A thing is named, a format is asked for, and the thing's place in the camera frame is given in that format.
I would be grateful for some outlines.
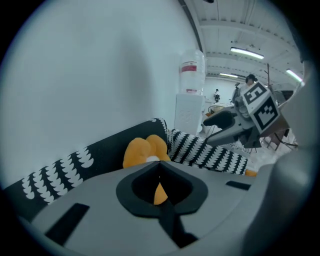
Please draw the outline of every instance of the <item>robotic arm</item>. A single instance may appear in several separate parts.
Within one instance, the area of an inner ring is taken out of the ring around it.
[[[234,106],[225,107],[203,121],[205,126],[222,129],[206,138],[206,143],[215,147],[240,140],[246,149],[260,148],[260,135],[279,117],[271,91],[258,81],[234,99]]]

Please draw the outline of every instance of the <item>orange stuffed toy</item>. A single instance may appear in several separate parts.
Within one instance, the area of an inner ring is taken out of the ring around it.
[[[170,161],[167,155],[167,144],[157,135],[148,138],[135,138],[124,153],[123,168],[128,168],[152,161]],[[160,205],[168,198],[165,190],[159,183],[154,193],[154,205]]]

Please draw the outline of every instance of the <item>white ceiling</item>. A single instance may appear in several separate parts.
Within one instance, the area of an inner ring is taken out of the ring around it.
[[[219,73],[246,77],[254,74],[276,87],[296,87],[286,73],[291,69],[303,77],[299,52],[284,16],[266,0],[185,0],[197,27],[207,59],[207,77]],[[230,52],[231,47],[264,56],[260,60]]]

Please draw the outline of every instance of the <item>water bottle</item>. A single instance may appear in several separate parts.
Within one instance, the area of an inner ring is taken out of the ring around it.
[[[204,54],[198,49],[186,50],[181,57],[181,92],[202,95],[206,79]]]

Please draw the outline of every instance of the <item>orange plush toy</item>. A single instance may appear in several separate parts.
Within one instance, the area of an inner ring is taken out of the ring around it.
[[[148,138],[135,138],[132,140],[124,153],[123,168],[128,168],[147,162],[170,161],[167,155],[167,144],[157,135],[150,135]],[[160,205],[168,198],[163,187],[159,183],[155,190],[155,205]]]

